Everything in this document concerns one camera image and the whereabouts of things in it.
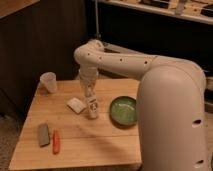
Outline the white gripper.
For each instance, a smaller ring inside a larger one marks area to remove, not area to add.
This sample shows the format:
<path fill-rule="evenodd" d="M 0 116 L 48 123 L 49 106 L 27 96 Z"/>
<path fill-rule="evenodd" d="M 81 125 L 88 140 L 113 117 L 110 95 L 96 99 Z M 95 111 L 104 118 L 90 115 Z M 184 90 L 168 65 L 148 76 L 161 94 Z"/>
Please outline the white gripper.
<path fill-rule="evenodd" d="M 79 77 L 85 81 L 93 81 L 91 83 L 91 91 L 92 94 L 95 94 L 96 81 L 94 80 L 96 80 L 98 77 L 98 70 L 96 68 L 80 68 Z M 80 80 L 81 89 L 84 93 L 84 96 L 87 97 L 87 87 L 82 80 Z"/>

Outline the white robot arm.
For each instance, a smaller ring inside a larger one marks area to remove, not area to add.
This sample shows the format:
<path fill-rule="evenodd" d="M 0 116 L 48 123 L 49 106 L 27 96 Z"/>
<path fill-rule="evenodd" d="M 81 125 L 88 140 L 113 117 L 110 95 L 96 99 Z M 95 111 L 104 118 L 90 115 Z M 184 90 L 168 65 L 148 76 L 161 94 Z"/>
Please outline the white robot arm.
<path fill-rule="evenodd" d="M 139 81 L 137 119 L 143 171 L 208 171 L 204 92 L 196 63 L 143 53 L 111 53 L 99 40 L 76 48 L 79 74 L 91 84 L 98 69 Z"/>

